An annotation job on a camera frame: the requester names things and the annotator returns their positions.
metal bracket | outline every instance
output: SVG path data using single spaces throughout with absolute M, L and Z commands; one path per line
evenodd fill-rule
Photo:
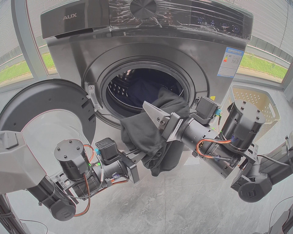
M 129 150 L 125 150 L 123 152 L 124 155 L 126 155 L 126 157 L 128 157 L 132 162 L 134 162 L 135 164 L 137 164 L 140 160 L 142 160 L 147 154 L 144 152 L 139 152 L 138 154 L 134 154 L 134 153 L 130 153 Z
M 96 96 L 96 89 L 94 85 L 89 85 L 88 86 L 88 95 L 86 96 L 88 99 L 91 99 L 93 106 L 94 106 L 94 111 L 96 112 L 97 110 L 102 110 L 102 105 L 99 103 L 97 96 Z
M 290 211 L 286 210 L 281 217 L 275 222 L 275 224 L 272 226 L 272 229 L 268 232 L 268 234 L 284 234 L 282 227 L 288 220 Z

black cable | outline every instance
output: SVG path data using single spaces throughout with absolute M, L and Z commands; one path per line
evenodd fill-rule
M 271 219 L 272 219 L 272 215 L 273 215 L 273 212 L 274 212 L 274 210 L 276 209 L 276 207 L 277 207 L 282 201 L 285 201 L 285 200 L 287 200 L 287 199 L 289 199 L 289 198 L 292 198 L 292 197 L 293 197 L 293 196 L 291 196 L 291 197 L 287 197 L 287 198 L 281 200 L 281 201 L 275 206 L 275 208 L 273 209 L 273 211 L 272 211 L 272 213 L 271 213 L 270 223 L 269 223 L 269 229 L 270 229 L 270 227 L 271 227 Z
M 7 199 L 7 202 L 8 202 L 8 205 L 9 205 L 9 209 L 10 209 L 10 213 L 12 213 L 12 209 L 11 209 L 11 204 L 10 204 L 10 201 L 9 201 L 9 198 L 8 198 L 8 196 L 7 196 L 7 194 L 5 194 L 5 197 L 6 197 L 6 199 Z M 36 222 L 36 223 L 40 223 L 40 224 L 42 224 L 42 225 L 44 225 L 45 227 L 46 227 L 46 229 L 47 229 L 47 232 L 45 233 L 45 234 L 47 234 L 48 233 L 48 227 L 44 224 L 44 223 L 42 223 L 42 222 L 39 222 L 39 221 L 34 221 L 34 220 L 26 220 L 26 219 L 19 219 L 19 220 L 21 220 L 21 221 L 28 221 L 28 222 Z
M 265 156 L 265 155 L 258 155 L 258 156 L 263 157 L 265 159 L 268 159 L 268 160 L 270 160 L 270 161 L 272 161 L 274 163 L 277 163 L 277 164 L 280 164 L 280 165 L 283 165 L 283 166 L 290 166 L 290 165 L 288 165 L 286 163 L 281 163 L 281 162 L 279 162 L 277 160 L 271 159 L 271 158 L 269 158 L 268 156 Z
M 47 227 L 45 224 L 43 224 L 42 222 L 34 221 L 34 220 L 26 220 L 26 219 L 19 219 L 19 220 L 21 220 L 21 221 L 28 221 L 28 222 L 36 222 L 36 223 L 40 223 L 40 224 L 44 225 L 44 226 L 46 227 L 46 229 L 47 229 L 47 231 L 46 231 L 45 234 L 47 234 L 48 231 L 49 231 L 49 230 L 48 230 L 48 227 Z

black cloth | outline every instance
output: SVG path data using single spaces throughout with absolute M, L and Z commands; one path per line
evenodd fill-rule
M 189 112 L 187 102 L 165 88 L 159 90 L 158 99 L 152 104 L 169 114 Z M 161 136 L 162 130 L 157 129 L 144 110 L 138 115 L 122 119 L 120 123 L 122 141 L 128 149 L 139 149 L 147 154 L 142 162 L 153 176 L 177 166 L 184 144 L 180 141 L 167 143 Z
M 131 106 L 142 107 L 144 101 L 149 103 L 158 99 L 159 90 L 162 86 L 158 83 L 137 79 L 128 89 L 127 95 L 115 95 L 120 101 Z

label sticker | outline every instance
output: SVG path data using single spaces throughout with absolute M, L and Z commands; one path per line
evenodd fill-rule
M 131 173 L 129 167 L 127 168 L 127 171 L 128 171 L 128 178 L 133 182 L 132 173 Z
M 179 122 L 178 122 L 178 124 L 177 124 L 177 126 L 176 126 L 176 128 L 175 128 L 175 130 L 173 131 L 172 135 L 169 138 L 170 140 L 174 138 L 174 136 L 178 132 L 178 129 L 179 129 L 180 125 L 182 124 L 182 122 L 183 122 L 183 119 L 180 119 Z
M 217 76 L 234 78 L 243 55 L 243 50 L 227 47 Z

plastic wrap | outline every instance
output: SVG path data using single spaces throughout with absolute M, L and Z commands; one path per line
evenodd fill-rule
M 247 42 L 251 39 L 252 14 L 226 2 L 155 0 L 156 12 L 147 19 L 135 17 L 131 3 L 132 0 L 109 0 L 110 31 L 158 27 L 220 34 Z

